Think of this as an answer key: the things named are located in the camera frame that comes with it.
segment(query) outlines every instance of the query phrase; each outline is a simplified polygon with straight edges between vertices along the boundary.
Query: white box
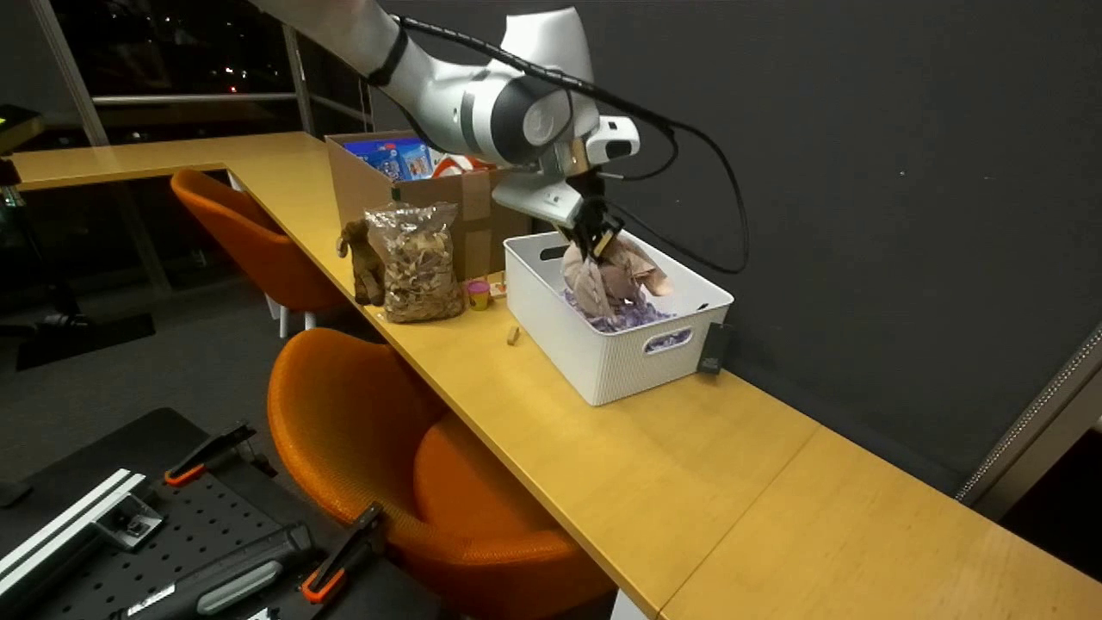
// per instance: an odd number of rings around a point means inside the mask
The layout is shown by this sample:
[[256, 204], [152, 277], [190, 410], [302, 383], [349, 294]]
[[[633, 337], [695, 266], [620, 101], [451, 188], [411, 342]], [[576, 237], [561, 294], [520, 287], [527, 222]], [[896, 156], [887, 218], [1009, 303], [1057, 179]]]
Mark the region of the white box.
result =
[[501, 242], [508, 313], [591, 405], [693, 376], [708, 323], [723, 323], [733, 303], [728, 288], [689, 271], [647, 242], [627, 232], [620, 235], [636, 242], [667, 275], [672, 294], [649, 295], [655, 311], [672, 313], [667, 319], [600, 331], [563, 300], [561, 252], [553, 248], [567, 242], [557, 232]]

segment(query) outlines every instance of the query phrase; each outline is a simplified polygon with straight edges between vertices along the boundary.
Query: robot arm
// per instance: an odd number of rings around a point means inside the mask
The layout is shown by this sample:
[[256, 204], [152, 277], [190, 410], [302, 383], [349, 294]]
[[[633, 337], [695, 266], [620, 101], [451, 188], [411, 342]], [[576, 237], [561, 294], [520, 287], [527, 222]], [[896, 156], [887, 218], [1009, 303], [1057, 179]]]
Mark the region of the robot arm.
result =
[[[576, 232], [582, 191], [563, 179], [636, 152], [630, 117], [604, 117], [589, 95], [524, 77], [505, 63], [454, 66], [427, 55], [377, 0], [250, 0], [312, 39], [389, 93], [439, 152], [501, 168], [497, 204]], [[505, 52], [591, 80], [576, 10], [505, 16]]]

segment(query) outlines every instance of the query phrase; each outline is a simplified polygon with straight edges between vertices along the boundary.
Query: gray wall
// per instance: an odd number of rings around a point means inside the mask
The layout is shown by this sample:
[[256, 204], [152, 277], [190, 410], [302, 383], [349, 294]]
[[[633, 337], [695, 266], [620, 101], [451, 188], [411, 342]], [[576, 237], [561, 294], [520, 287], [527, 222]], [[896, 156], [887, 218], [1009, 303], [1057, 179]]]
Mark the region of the gray wall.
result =
[[[1102, 3], [586, 10], [607, 87], [713, 131], [740, 168], [731, 366], [953, 490], [1102, 317]], [[616, 198], [736, 261], [700, 148]]]
[[0, 101], [38, 111], [43, 122], [80, 126], [74, 108], [40, 41], [31, 0], [0, 3]]

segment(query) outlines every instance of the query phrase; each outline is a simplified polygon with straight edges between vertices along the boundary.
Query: orange chair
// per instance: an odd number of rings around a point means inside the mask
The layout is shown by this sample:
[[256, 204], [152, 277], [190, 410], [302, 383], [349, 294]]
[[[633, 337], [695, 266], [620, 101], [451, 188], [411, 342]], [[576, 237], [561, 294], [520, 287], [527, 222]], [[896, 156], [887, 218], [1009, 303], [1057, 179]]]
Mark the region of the orange chair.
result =
[[183, 168], [167, 179], [175, 198], [203, 222], [203, 232], [233, 257], [233, 266], [274, 303], [302, 313], [312, 328], [317, 313], [345, 303], [328, 275], [274, 226], [256, 195], [229, 188], [216, 174]]
[[286, 342], [270, 432], [338, 524], [383, 501], [389, 559], [462, 614], [553, 616], [613, 587], [385, 344], [328, 328]]

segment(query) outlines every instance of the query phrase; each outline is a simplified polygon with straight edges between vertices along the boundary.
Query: wooden table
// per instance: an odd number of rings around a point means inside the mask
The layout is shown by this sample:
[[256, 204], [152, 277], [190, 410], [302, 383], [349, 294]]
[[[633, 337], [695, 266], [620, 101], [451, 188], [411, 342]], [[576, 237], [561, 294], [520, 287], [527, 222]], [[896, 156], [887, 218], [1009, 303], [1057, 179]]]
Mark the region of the wooden table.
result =
[[[325, 143], [256, 134], [28, 152], [28, 188], [229, 168], [350, 295]], [[377, 335], [660, 616], [1102, 616], [1080, 571], [723, 372], [589, 410], [512, 317]]]

